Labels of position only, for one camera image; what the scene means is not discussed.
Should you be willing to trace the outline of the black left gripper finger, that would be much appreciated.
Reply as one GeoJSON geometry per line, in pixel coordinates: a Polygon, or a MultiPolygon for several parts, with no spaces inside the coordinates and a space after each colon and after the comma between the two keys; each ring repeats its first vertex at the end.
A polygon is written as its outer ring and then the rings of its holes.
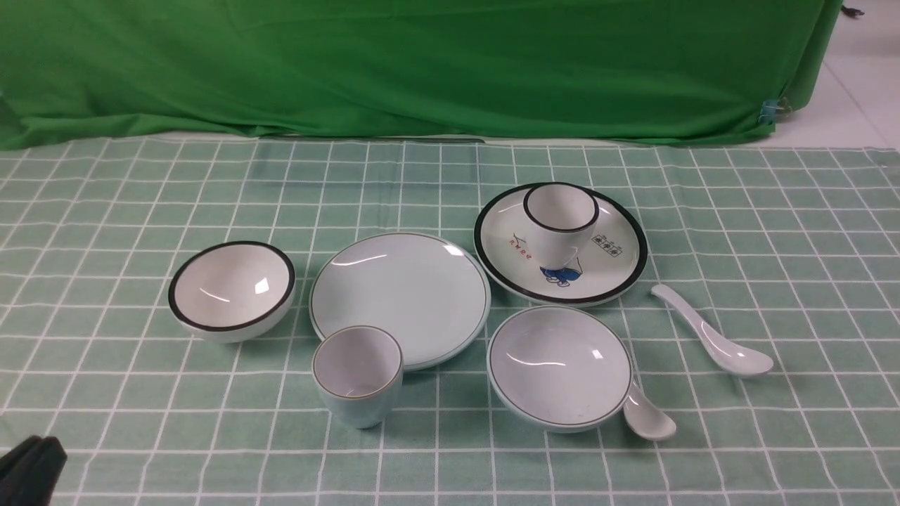
{"type": "Polygon", "coordinates": [[[54,436],[22,440],[1,458],[1,504],[49,505],[67,460],[54,436]]]}

